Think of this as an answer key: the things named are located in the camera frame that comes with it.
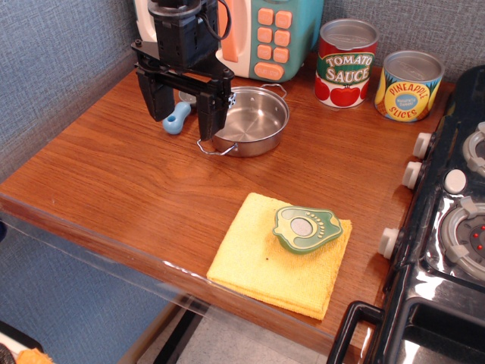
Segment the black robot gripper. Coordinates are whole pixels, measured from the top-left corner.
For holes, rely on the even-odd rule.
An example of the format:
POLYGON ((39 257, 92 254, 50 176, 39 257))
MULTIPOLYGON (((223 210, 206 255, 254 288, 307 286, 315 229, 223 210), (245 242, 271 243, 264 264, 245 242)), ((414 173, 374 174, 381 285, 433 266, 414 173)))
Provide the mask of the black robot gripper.
MULTIPOLYGON (((148 1, 154 21, 154 42, 137 39, 132 49, 163 71, 193 73, 212 80, 196 92, 200 139, 211 139, 225 125, 234 73, 216 57, 220 42, 230 35, 232 17, 226 1, 148 1)), ((174 108, 174 91, 157 74, 138 67, 136 75, 146 108, 162 121, 174 108)))

